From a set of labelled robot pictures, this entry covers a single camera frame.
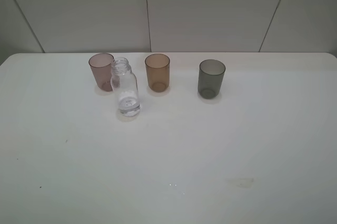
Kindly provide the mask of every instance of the white wall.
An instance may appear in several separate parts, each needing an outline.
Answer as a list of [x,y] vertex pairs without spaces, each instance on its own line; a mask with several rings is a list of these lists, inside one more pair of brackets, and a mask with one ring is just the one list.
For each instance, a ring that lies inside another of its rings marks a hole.
[[42,50],[14,0],[0,0],[0,64],[21,52]]
[[146,0],[17,0],[46,52],[149,51]]
[[148,0],[152,51],[258,52],[279,0]]
[[281,0],[262,52],[337,50],[337,0]]

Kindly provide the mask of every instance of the water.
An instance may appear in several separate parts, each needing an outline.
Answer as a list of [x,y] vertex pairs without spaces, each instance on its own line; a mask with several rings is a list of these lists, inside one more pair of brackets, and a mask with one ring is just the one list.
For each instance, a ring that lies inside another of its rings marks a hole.
[[118,108],[124,116],[135,116],[140,112],[141,104],[135,95],[124,96],[119,100]]

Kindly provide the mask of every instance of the bottle neck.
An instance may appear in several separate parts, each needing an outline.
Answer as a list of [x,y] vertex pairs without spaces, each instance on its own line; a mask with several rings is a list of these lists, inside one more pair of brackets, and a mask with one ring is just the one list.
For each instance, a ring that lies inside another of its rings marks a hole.
[[112,72],[116,75],[131,73],[131,66],[124,57],[115,58],[111,64]]

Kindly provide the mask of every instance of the wall seam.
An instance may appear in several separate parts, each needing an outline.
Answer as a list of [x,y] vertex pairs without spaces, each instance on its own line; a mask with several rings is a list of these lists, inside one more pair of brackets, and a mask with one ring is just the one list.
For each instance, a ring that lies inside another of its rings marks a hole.
[[37,44],[39,45],[40,49],[42,50],[43,53],[45,53],[45,51],[44,51],[44,49],[43,49],[43,47],[42,47],[40,41],[37,39],[37,36],[36,36],[35,32],[33,31],[33,29],[32,29],[32,27],[31,27],[31,25],[29,24],[29,22],[28,22],[28,20],[27,20],[27,18],[26,18],[26,16],[25,16],[25,14],[23,13],[22,9],[20,8],[19,3],[17,2],[17,0],[13,0],[13,2],[14,2],[14,4],[16,5],[16,7],[18,8],[19,12],[21,13],[21,15],[22,15],[22,17],[23,17],[23,20],[26,22],[28,28],[29,28],[30,31],[32,32],[32,35],[33,35],[33,37],[35,38],[35,40],[36,40]]
[[151,45],[151,31],[150,31],[150,19],[148,17],[148,2],[146,0],[146,11],[147,11],[147,27],[148,27],[148,38],[150,41],[150,52],[152,52],[152,45]]
[[275,8],[275,11],[274,11],[274,14],[273,14],[273,16],[272,16],[272,19],[270,20],[270,23],[269,23],[269,26],[268,26],[268,28],[267,28],[267,31],[266,31],[266,33],[264,34],[264,37],[263,37],[263,40],[262,40],[262,43],[261,43],[259,52],[261,52],[261,49],[262,49],[264,40],[265,40],[265,38],[267,37],[269,28],[270,28],[270,26],[272,25],[272,22],[273,22],[273,20],[274,20],[274,16],[275,16],[275,14],[276,14],[277,9],[279,8],[280,3],[281,3],[281,0],[279,0],[279,2],[277,3],[277,6],[276,6],[276,8]]

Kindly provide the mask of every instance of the cup rim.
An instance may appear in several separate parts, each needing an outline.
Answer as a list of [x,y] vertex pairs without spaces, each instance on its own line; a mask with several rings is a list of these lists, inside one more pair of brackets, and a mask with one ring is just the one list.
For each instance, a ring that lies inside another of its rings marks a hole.
[[[168,63],[167,63],[166,65],[164,65],[164,66],[161,66],[161,67],[152,67],[152,66],[150,66],[150,65],[148,65],[148,64],[146,63],[146,60],[147,60],[149,57],[154,56],[154,55],[163,55],[163,56],[165,56],[166,58],[168,58],[169,61],[168,61]],[[169,58],[168,56],[166,56],[165,54],[162,54],[162,53],[154,53],[154,54],[148,55],[148,56],[146,57],[146,59],[145,59],[145,65],[146,65],[147,67],[149,67],[149,68],[152,68],[152,69],[161,69],[161,68],[164,68],[164,67],[168,66],[168,65],[170,64],[170,62],[171,62],[170,58]]]
[[106,66],[110,65],[110,64],[107,64],[107,65],[105,65],[105,66],[96,67],[96,66],[93,66],[92,64],[90,64],[90,60],[91,60],[93,57],[95,57],[95,56],[97,56],[97,55],[101,55],[101,54],[108,54],[108,55],[112,56],[112,60],[111,60],[110,64],[111,64],[111,63],[113,62],[113,60],[115,59],[114,56],[113,56],[112,54],[110,54],[110,53],[105,53],[105,52],[97,53],[97,54],[93,55],[91,58],[89,58],[88,63],[89,63],[89,65],[90,65],[91,67],[93,67],[93,68],[103,68],[103,67],[106,67]]
[[[216,61],[216,62],[222,64],[222,65],[223,65],[223,68],[224,68],[223,71],[222,71],[221,73],[219,73],[219,74],[209,74],[209,73],[203,71],[203,70],[201,69],[201,64],[204,63],[204,62],[206,62],[206,61]],[[203,60],[203,61],[199,64],[199,70],[202,71],[204,74],[207,74],[207,75],[210,75],[210,76],[218,76],[218,75],[221,75],[221,74],[224,74],[224,73],[225,73],[225,71],[226,71],[226,66],[225,66],[225,64],[224,64],[223,62],[221,62],[221,61],[219,61],[219,60],[216,60],[216,59],[206,59],[206,60]]]

